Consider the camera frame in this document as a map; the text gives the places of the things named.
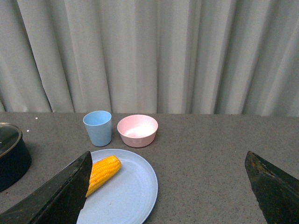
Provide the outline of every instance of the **curtain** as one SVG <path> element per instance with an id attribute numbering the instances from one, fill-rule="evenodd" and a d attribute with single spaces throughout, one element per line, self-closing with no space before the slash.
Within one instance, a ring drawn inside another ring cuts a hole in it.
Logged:
<path id="1" fill-rule="evenodd" d="M 299 116 L 297 0 L 2 0 L 0 111 Z"/>

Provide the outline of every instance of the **blue plastic cup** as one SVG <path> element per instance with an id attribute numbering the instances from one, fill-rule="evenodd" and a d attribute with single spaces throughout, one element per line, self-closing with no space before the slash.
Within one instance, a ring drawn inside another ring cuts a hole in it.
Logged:
<path id="1" fill-rule="evenodd" d="M 107 111 L 93 111 L 84 116 L 83 122 L 93 145 L 102 147 L 111 142 L 111 117 Z"/>

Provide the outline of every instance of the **pot lid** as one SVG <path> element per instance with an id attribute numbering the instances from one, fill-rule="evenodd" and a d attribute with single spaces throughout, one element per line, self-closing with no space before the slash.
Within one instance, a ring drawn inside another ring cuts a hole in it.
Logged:
<path id="1" fill-rule="evenodd" d="M 21 130 L 9 123 L 0 123 L 0 158 L 9 152 L 22 137 Z"/>

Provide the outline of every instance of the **gray countertop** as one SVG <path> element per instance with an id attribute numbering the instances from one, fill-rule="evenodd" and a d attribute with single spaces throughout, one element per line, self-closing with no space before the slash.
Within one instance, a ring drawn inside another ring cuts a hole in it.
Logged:
<path id="1" fill-rule="evenodd" d="M 159 124 L 154 142 L 131 148 L 116 129 L 129 114 L 112 114 L 112 141 L 105 147 L 91 144 L 82 122 L 84 115 L 0 113 L 0 122 L 15 124 L 23 131 L 32 157 L 28 172 L 0 192 L 0 213 L 85 151 L 106 148 L 135 152 L 155 170 L 158 196 L 145 223 L 266 223 L 245 170 L 248 151 L 299 178 L 299 118 L 150 114 Z"/>

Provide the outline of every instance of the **light blue plate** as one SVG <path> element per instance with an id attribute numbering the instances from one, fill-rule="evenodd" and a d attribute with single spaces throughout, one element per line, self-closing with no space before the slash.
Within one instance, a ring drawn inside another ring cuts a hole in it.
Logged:
<path id="1" fill-rule="evenodd" d="M 92 152 L 93 163 L 110 155 L 121 161 L 121 169 L 87 198 L 77 224 L 142 224 L 155 205 L 158 181 L 152 166 L 122 149 Z"/>

